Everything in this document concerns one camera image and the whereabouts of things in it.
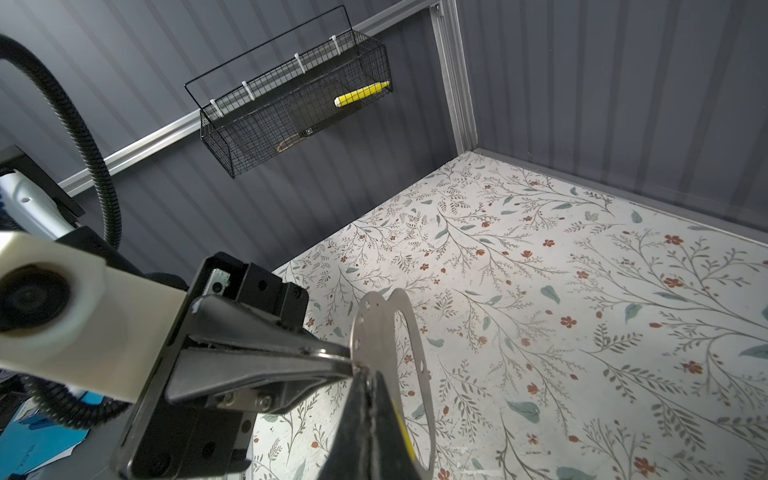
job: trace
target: zip tie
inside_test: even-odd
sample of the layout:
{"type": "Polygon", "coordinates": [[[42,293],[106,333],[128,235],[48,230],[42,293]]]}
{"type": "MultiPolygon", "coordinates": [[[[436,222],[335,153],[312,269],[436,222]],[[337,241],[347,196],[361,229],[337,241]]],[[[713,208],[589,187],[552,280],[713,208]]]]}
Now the zip tie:
{"type": "Polygon", "coordinates": [[[333,44],[336,46],[336,51],[341,55],[341,48],[339,48],[339,42],[336,41],[336,36],[331,35],[331,40],[333,40],[333,44]]]}
{"type": "Polygon", "coordinates": [[[218,106],[218,105],[216,105],[216,101],[215,101],[213,98],[211,98],[211,99],[210,99],[210,104],[211,104],[211,105],[213,105],[213,106],[214,106],[214,108],[216,108],[216,112],[218,112],[218,114],[219,114],[219,117],[223,117],[223,116],[224,116],[224,113],[221,111],[221,109],[219,108],[219,106],[218,106]]]}
{"type": "Polygon", "coordinates": [[[245,87],[245,91],[248,92],[248,96],[250,97],[250,99],[256,100],[256,97],[253,96],[253,92],[250,90],[250,88],[248,87],[248,84],[245,81],[243,81],[243,86],[245,87]]]}
{"type": "Polygon", "coordinates": [[[301,73],[306,73],[306,68],[304,68],[304,65],[301,64],[301,59],[299,58],[299,54],[295,53],[293,54],[293,57],[296,59],[296,61],[299,62],[299,66],[301,67],[301,73]]]}

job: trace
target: gray wall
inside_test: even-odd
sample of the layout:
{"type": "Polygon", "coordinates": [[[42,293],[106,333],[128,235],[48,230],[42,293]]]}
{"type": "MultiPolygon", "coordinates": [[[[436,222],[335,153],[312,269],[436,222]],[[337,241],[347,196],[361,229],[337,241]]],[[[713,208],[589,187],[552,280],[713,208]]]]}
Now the gray wall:
{"type": "MultiPolygon", "coordinates": [[[[102,2],[92,3],[94,9],[97,9],[96,5],[106,8],[102,2]]],[[[139,5],[139,13],[136,13],[129,5],[123,5],[124,3],[134,4],[114,4],[118,9],[124,8],[123,13],[127,17],[128,25],[154,18],[149,15],[146,5],[139,5]],[[128,17],[129,15],[145,15],[146,18],[128,17]]],[[[199,13],[202,18],[222,16],[223,9],[217,10],[220,8],[219,3],[191,3],[192,8],[211,9],[211,12],[199,13]]],[[[167,40],[169,35],[166,36],[162,31],[150,31],[146,35],[151,37],[157,34],[156,38],[147,40],[146,52],[152,55],[166,55],[165,58],[158,58],[158,68],[173,71],[177,75],[169,77],[169,88],[164,87],[158,80],[160,76],[147,79],[145,76],[150,75],[149,71],[129,68],[123,63],[124,60],[119,62],[119,65],[124,66],[127,79],[135,85],[142,84],[139,92],[145,98],[154,96],[149,105],[154,105],[158,114],[162,112],[162,115],[154,120],[147,109],[141,106],[142,102],[128,94],[130,92],[105,93],[107,101],[116,105],[115,108],[125,118],[134,111],[136,116],[126,121],[131,127],[130,130],[115,127],[120,122],[114,116],[107,115],[107,108],[93,93],[89,94],[84,90],[81,77],[68,77],[72,73],[71,69],[63,65],[64,58],[55,58],[58,50],[52,48],[50,43],[47,46],[41,45],[46,39],[45,36],[33,38],[32,33],[23,34],[19,28],[14,28],[13,31],[6,28],[12,23],[8,20],[7,13],[3,16],[0,28],[3,32],[20,38],[33,51],[39,52],[43,61],[70,91],[95,133],[102,151],[108,154],[137,140],[141,135],[154,131],[164,122],[172,121],[192,110],[190,102],[179,92],[180,89],[183,91],[181,85],[193,73],[191,68],[185,66],[185,56],[189,61],[195,62],[198,71],[202,71],[204,68],[213,67],[221,58],[239,51],[240,46],[235,38],[255,38],[249,40],[248,45],[255,45],[266,38],[258,28],[257,20],[247,16],[248,9],[255,3],[244,0],[226,0],[222,3],[225,4],[224,8],[230,10],[244,9],[241,12],[242,22],[250,22],[251,29],[227,31],[226,35],[219,35],[217,32],[222,30],[213,29],[207,36],[192,31],[181,39],[181,45],[176,45],[181,50],[171,45],[167,40]],[[218,50],[218,53],[214,54],[212,50],[218,50]],[[169,66],[171,62],[175,65],[174,68],[169,66]],[[160,86],[152,84],[155,81],[159,82],[160,86]],[[179,94],[181,100],[178,104],[171,90],[179,94]],[[105,147],[107,139],[109,143],[108,147],[105,147]]],[[[319,10],[335,5],[333,2],[304,0],[305,8],[300,9],[296,7],[298,1],[287,3],[294,5],[294,17],[290,23],[277,21],[279,16],[276,16],[274,21],[267,22],[273,29],[272,34],[310,17],[315,8],[313,5],[317,3],[330,3],[322,5],[319,10]]],[[[81,7],[79,2],[72,4],[75,7],[69,8],[81,9],[83,15],[88,13],[89,8],[81,7]]],[[[379,9],[386,7],[379,4],[381,2],[350,3],[348,8],[350,16],[353,17],[353,24],[365,18],[367,15],[364,14],[374,12],[374,6],[379,9]]],[[[79,28],[71,18],[66,20],[66,26],[56,25],[52,18],[57,13],[56,10],[49,11],[42,7],[35,10],[35,3],[32,2],[32,5],[24,7],[21,3],[15,3],[9,12],[18,17],[20,23],[26,22],[28,16],[25,10],[30,9],[39,15],[50,15],[49,28],[79,28]]],[[[183,2],[156,2],[155,5],[159,10],[179,8],[173,14],[161,14],[172,30],[184,31],[173,23],[189,18],[183,2]]],[[[260,2],[260,5],[265,11],[267,5],[272,5],[270,8],[278,8],[278,11],[284,12],[279,2],[260,2]]],[[[240,22],[240,13],[233,14],[233,17],[238,18],[237,21],[240,22]]],[[[94,25],[94,28],[96,27],[99,29],[96,35],[100,41],[110,44],[114,42],[115,55],[125,54],[130,57],[123,49],[131,49],[130,45],[121,46],[124,38],[121,37],[123,30],[119,25],[94,25]]],[[[193,135],[115,175],[114,181],[121,200],[124,222],[121,252],[144,271],[177,273],[187,280],[191,279],[205,256],[218,250],[231,253],[242,260],[274,268],[453,158],[455,147],[450,136],[448,108],[429,13],[423,11],[414,15],[382,32],[378,38],[384,41],[387,47],[394,93],[265,164],[232,180],[197,135],[193,135]]],[[[118,81],[112,78],[118,75],[113,65],[104,58],[90,58],[90,55],[94,54],[92,47],[89,44],[86,48],[87,42],[82,38],[77,41],[69,39],[72,42],[63,43],[61,48],[71,50],[69,56],[72,61],[92,63],[92,69],[86,78],[93,78],[93,82],[96,82],[96,78],[109,77],[110,81],[103,86],[104,89],[112,88],[114,85],[111,81],[118,81]]],[[[38,101],[38,94],[33,88],[25,86],[21,78],[14,79],[15,73],[7,72],[9,68],[2,70],[0,81],[11,84],[8,80],[10,78],[16,82],[5,90],[10,91],[29,108],[17,108],[13,111],[13,115],[19,117],[24,117],[23,114],[27,113],[25,123],[21,125],[15,124],[15,120],[4,113],[0,122],[4,130],[0,130],[0,134],[11,132],[11,136],[6,135],[5,140],[20,143],[36,160],[45,163],[49,171],[54,170],[54,167],[58,168],[56,172],[68,171],[70,174],[79,170],[81,167],[77,155],[69,146],[68,139],[55,118],[47,112],[48,107],[38,101]],[[44,131],[43,126],[51,133],[44,131]],[[56,151],[61,154],[46,155],[47,148],[58,149],[56,151]]],[[[13,104],[13,100],[9,100],[7,96],[0,101],[13,104]]],[[[93,190],[78,195],[76,200],[88,212],[84,217],[85,223],[101,232],[98,202],[93,190]]]]}
{"type": "Polygon", "coordinates": [[[768,230],[768,2],[460,0],[479,146],[768,230]]]}

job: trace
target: black wire mesh basket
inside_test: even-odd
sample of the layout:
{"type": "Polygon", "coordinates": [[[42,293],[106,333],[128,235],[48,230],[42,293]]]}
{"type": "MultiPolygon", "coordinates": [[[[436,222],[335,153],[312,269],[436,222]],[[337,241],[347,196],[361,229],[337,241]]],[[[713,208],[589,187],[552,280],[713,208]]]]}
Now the black wire mesh basket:
{"type": "Polygon", "coordinates": [[[232,177],[392,91],[385,45],[349,29],[213,99],[204,107],[187,87],[233,60],[343,5],[271,38],[187,82],[200,107],[200,138],[232,177]]]}

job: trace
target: floral pattern surface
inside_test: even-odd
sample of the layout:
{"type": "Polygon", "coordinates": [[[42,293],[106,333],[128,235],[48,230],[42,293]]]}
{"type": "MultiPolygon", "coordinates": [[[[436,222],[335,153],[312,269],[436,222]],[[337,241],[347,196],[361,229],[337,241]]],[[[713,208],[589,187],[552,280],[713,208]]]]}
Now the floral pattern surface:
{"type": "MultiPolygon", "coordinates": [[[[276,273],[338,343],[365,293],[408,292],[439,480],[768,478],[765,245],[470,152],[276,273]]],[[[253,477],[315,478],[348,387],[260,415],[253,477]]]]}

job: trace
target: yellow marker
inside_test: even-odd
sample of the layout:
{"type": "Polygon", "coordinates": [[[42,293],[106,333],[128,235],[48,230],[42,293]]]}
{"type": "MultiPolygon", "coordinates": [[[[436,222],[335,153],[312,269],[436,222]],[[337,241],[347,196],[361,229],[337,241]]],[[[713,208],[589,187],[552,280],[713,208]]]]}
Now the yellow marker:
{"type": "Polygon", "coordinates": [[[348,94],[344,94],[341,97],[336,97],[336,100],[334,100],[333,103],[336,104],[337,107],[341,108],[344,105],[351,104],[354,101],[362,100],[365,97],[377,94],[381,90],[387,88],[387,86],[389,86],[388,81],[378,81],[373,85],[358,88],[357,90],[351,91],[348,94]]]}

